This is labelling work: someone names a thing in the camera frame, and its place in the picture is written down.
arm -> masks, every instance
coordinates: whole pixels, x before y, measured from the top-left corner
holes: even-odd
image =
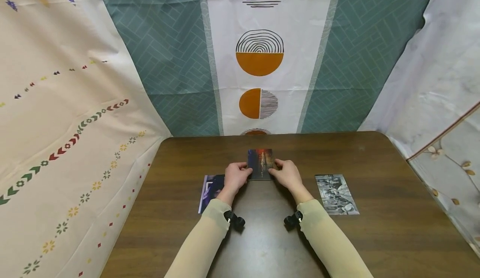
[[[227,235],[230,224],[224,212],[231,210],[233,199],[246,181],[252,169],[245,169],[246,162],[230,164],[225,169],[224,187],[216,199],[208,203],[202,218],[190,234],[173,260],[165,278],[205,278],[218,247]]]
[[[231,207],[219,199],[209,202],[202,218],[183,242],[165,278],[207,276],[218,247],[230,227],[223,217],[223,213],[229,210]]]
[[[373,278],[347,236],[333,222],[323,206],[303,186],[300,173],[291,161],[275,161],[281,171],[270,169],[278,182],[287,187],[302,212],[301,231],[332,278]]]

black-and-white photograph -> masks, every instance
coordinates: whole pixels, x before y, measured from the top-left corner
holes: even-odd
[[[315,180],[329,215],[360,215],[342,174],[315,175]]]

black wrist strap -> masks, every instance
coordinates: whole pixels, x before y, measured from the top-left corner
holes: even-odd
[[[287,218],[285,218],[283,222],[287,230],[290,231],[294,229],[298,224],[300,224],[302,219],[303,219],[302,212],[295,211],[293,215],[287,216]]]
[[[241,231],[245,226],[245,220],[241,217],[237,217],[233,211],[226,211],[223,213],[225,220],[227,220],[230,225],[233,225],[233,228],[237,231]]]

teal patterned fabric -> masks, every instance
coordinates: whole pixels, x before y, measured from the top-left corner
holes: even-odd
[[[338,0],[302,133],[358,129],[428,2]]]
[[[199,0],[104,0],[158,114],[175,137],[218,135]]]
[[[338,0],[299,132],[360,126],[405,44],[420,28],[428,1]],[[104,2],[173,135],[219,135],[200,0]]]

hand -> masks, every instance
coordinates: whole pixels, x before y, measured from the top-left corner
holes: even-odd
[[[220,194],[218,194],[217,199],[230,206],[232,205],[233,199],[239,192],[240,187],[247,183],[248,175],[253,172],[252,168],[246,169],[246,166],[246,162],[234,162],[228,165],[225,169],[224,187]]]
[[[290,191],[297,205],[313,199],[312,194],[303,186],[300,172],[293,161],[275,159],[275,164],[277,164],[281,170],[268,169],[268,172],[272,174],[282,186]]]

